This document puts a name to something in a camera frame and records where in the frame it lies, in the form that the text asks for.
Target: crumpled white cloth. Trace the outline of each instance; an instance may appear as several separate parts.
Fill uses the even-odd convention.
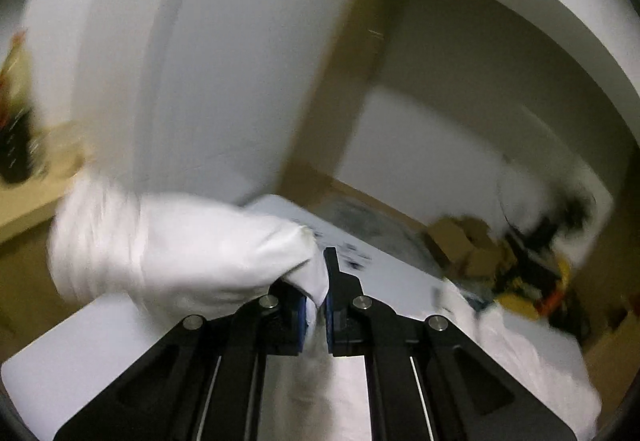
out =
[[[459,289],[447,280],[440,293],[439,312],[562,419],[578,441],[595,437],[602,405],[598,391],[543,360],[529,340],[504,325],[500,306],[476,318]]]
[[[128,293],[162,320],[234,313],[283,278],[320,306],[329,282],[306,227],[178,194],[140,198],[85,169],[56,211],[49,270],[59,293]]]

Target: white table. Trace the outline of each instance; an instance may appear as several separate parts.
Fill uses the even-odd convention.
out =
[[[311,227],[321,246],[337,247],[340,269],[357,275],[364,293],[399,314],[424,319],[436,313],[434,295],[440,280],[278,196],[263,196],[247,208]],[[347,258],[358,259],[363,268],[348,267]],[[588,378],[572,337],[516,315],[507,315],[505,323],[529,338],[549,363]],[[1,368],[2,382],[29,429],[41,441],[51,441],[66,421],[167,331],[129,297],[102,296],[7,360]]]

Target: bottle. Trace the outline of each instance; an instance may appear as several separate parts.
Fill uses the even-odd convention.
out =
[[[7,184],[22,183],[31,175],[31,60],[24,32],[12,46],[0,71],[0,176]]]

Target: round metal bolt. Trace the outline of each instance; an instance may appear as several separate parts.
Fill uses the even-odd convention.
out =
[[[369,309],[373,305],[373,300],[366,295],[356,296],[353,299],[353,306],[357,309],[362,309],[363,311]]]
[[[264,309],[273,309],[278,305],[278,297],[273,295],[261,296],[260,300],[258,300],[258,304],[260,304],[260,307]]]
[[[440,315],[435,315],[429,318],[428,322],[431,329],[435,329],[436,331],[444,331],[447,327],[449,327],[449,321]]]
[[[182,321],[182,327],[189,329],[190,331],[200,329],[203,324],[204,319],[199,315],[189,315]]]

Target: white garment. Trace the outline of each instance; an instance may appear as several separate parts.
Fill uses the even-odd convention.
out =
[[[49,269],[68,299],[128,293],[173,323],[234,313],[278,278],[316,306],[329,286],[308,228],[192,196],[138,199],[90,170],[56,212]]]
[[[500,306],[491,307],[476,319],[459,289],[447,280],[440,294],[440,307],[442,315],[562,419],[578,441],[589,441],[596,435],[602,405],[598,392],[547,363],[529,340],[505,327]]]

